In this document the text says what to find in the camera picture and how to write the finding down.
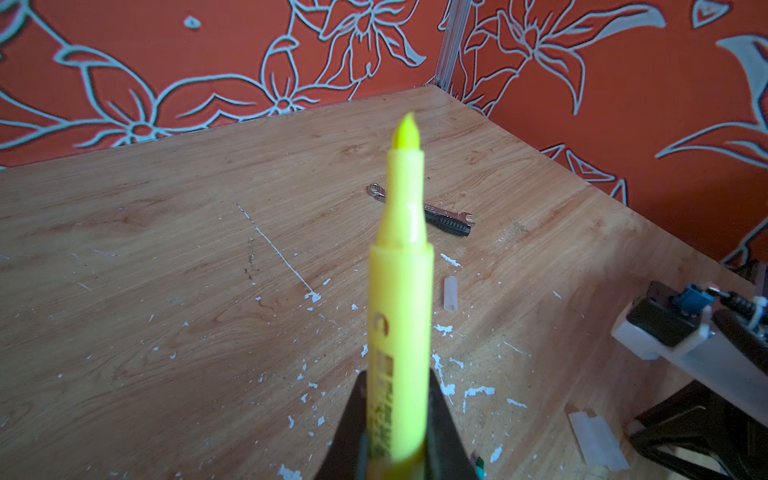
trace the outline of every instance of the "yellow highlighter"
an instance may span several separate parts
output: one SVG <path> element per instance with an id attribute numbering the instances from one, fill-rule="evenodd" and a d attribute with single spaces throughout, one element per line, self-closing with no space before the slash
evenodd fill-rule
<path id="1" fill-rule="evenodd" d="M 424 152 L 407 114 L 387 163 L 389 193 L 370 250 L 368 480 L 424 478 L 434 250 L 423 210 Z"/>

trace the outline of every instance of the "white plastic piece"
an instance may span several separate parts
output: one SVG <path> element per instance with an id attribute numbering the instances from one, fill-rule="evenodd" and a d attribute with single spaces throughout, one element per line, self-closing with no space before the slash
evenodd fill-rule
<path id="1" fill-rule="evenodd" d="M 585 412 L 568 415 L 584 461 L 589 466 L 605 465 L 612 472 L 628 470 L 629 464 L 603 417 L 590 419 Z"/>
<path id="2" fill-rule="evenodd" d="M 605 418 L 594 417 L 590 422 L 592 423 L 595 437 L 598 439 L 600 449 L 603 452 L 605 465 L 608 466 L 608 470 L 612 472 L 629 470 L 629 464 L 624 457 L 624 453 L 621 451 L 619 441 L 616 440 L 613 432 L 611 432 L 611 427 L 608 426 Z"/>
<path id="3" fill-rule="evenodd" d="M 442 308 L 449 312 L 458 311 L 458 280 L 449 276 L 443 282 Z"/>
<path id="4" fill-rule="evenodd" d="M 589 466 L 603 465 L 603 455 L 600 453 L 598 440 L 594 436 L 592 422 L 586 412 L 576 412 L 568 414 L 571 420 L 571 426 L 574 428 L 578 446 L 581 448 L 581 454 L 584 455 L 584 461 Z"/>
<path id="5" fill-rule="evenodd" d="M 768 427 L 768 376 L 748 360 L 702 315 L 699 329 L 676 348 L 663 345 L 645 330 L 629 323 L 627 305 L 616 319 L 611 335 L 643 360 L 659 356 L 672 362 L 708 389 Z M 704 328 L 708 336 L 704 338 Z"/>

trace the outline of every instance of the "orange wallpaper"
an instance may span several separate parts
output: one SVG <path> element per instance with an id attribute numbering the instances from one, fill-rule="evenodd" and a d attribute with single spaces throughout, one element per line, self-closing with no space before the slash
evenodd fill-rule
<path id="1" fill-rule="evenodd" d="M 446 2 L 0 0 L 0 165 L 425 84 Z"/>
<path id="2" fill-rule="evenodd" d="M 768 2 L 473 0 L 451 93 L 711 257 L 768 258 Z"/>

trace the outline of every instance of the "blue connector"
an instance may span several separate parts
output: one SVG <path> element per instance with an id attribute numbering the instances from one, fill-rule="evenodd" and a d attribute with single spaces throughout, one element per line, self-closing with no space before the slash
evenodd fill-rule
<path id="1" fill-rule="evenodd" d="M 695 284 L 685 287 L 685 290 L 674 299 L 674 304 L 688 315 L 698 315 L 705 306 L 712 305 L 714 297 L 699 290 Z"/>

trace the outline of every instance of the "wooden table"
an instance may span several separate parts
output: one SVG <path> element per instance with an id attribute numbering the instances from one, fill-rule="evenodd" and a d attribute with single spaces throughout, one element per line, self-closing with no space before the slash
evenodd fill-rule
<path id="1" fill-rule="evenodd" d="M 407 110 L 426 200 L 478 220 L 429 227 L 466 450 L 492 478 L 659 478 L 626 440 L 630 472 L 587 467 L 567 413 L 621 435 L 688 381 L 611 338 L 649 280 L 749 284 L 434 87 L 1 172 L 0 478 L 312 478 L 366 367 L 365 189 Z"/>

